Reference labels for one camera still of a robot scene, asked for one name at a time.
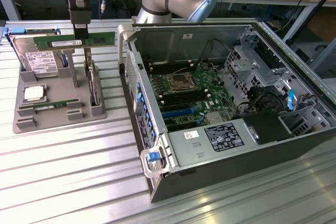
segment hard drive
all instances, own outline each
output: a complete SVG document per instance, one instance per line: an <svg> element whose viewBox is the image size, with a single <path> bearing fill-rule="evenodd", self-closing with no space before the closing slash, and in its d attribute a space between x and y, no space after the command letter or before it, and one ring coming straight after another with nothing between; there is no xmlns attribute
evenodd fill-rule
<svg viewBox="0 0 336 224"><path fill-rule="evenodd" d="M34 37L37 36L48 36L48 34L10 34L8 38L24 71L33 71L37 78L58 76L58 68L66 66L65 56L60 50L37 51L34 43Z"/></svg>

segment green circuit board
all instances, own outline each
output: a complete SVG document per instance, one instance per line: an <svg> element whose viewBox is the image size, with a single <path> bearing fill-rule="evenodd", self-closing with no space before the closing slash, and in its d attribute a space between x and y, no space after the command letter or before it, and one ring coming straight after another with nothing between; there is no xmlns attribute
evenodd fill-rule
<svg viewBox="0 0 336 224"><path fill-rule="evenodd" d="M115 46L116 33L89 33L87 39L76 39L74 35L50 35L34 37L34 43L39 51L60 50L67 48L85 48Z"/></svg>
<svg viewBox="0 0 336 224"><path fill-rule="evenodd" d="M213 68L204 70L198 67L191 72L179 72L185 76L190 76L194 82L194 90L208 89L211 97L203 101L195 101L188 103L190 108L194 108L195 112L191 115L175 116L165 120L165 124L169 128L170 125L185 124L188 122L198 121L198 126L208 125L209 121L206 115L210 112L218 111L223 121L229 121L236 113L236 106L234 105L231 96L228 94L223 84L220 84L220 75L216 73ZM169 78L172 74L163 74L159 76L150 76L150 82L153 87L156 98L160 94L170 94L183 91L175 91L172 89Z"/></svg>
<svg viewBox="0 0 336 224"><path fill-rule="evenodd" d="M58 102L42 102L42 103L20 106L19 109L21 110L21 109L33 108L35 111L58 109L58 108L66 107L68 102L77 102L77 101L78 99L64 100L64 101L58 101Z"/></svg>

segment aluminum extrusion table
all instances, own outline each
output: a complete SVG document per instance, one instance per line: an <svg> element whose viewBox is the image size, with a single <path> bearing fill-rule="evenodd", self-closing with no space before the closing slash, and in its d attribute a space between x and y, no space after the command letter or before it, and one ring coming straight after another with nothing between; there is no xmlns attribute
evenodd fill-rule
<svg viewBox="0 0 336 224"><path fill-rule="evenodd" d="M120 22L130 20L94 20L89 28L117 31ZM69 21L7 25L58 26L63 34L72 33ZM294 161L151 204L117 70L117 48L93 49L92 53L100 68L108 117L16 135L12 121L19 62L2 39L0 223L335 221L335 140ZM76 50L75 64L82 64L83 59L82 50Z"/></svg>

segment server case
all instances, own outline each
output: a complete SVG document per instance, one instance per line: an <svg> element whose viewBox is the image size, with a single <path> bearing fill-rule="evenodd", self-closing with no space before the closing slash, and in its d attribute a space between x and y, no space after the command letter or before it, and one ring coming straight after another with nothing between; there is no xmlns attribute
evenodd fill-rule
<svg viewBox="0 0 336 224"><path fill-rule="evenodd" d="M335 134L336 95L254 19L121 25L119 67L152 202L298 158Z"/></svg>

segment motherboard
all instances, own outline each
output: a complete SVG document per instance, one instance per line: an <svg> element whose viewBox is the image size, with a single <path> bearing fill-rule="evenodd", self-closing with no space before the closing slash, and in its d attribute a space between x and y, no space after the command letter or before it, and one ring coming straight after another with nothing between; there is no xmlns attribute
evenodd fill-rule
<svg viewBox="0 0 336 224"><path fill-rule="evenodd" d="M149 79L170 132L229 121L236 113L233 97L211 63L150 74Z"/></svg>

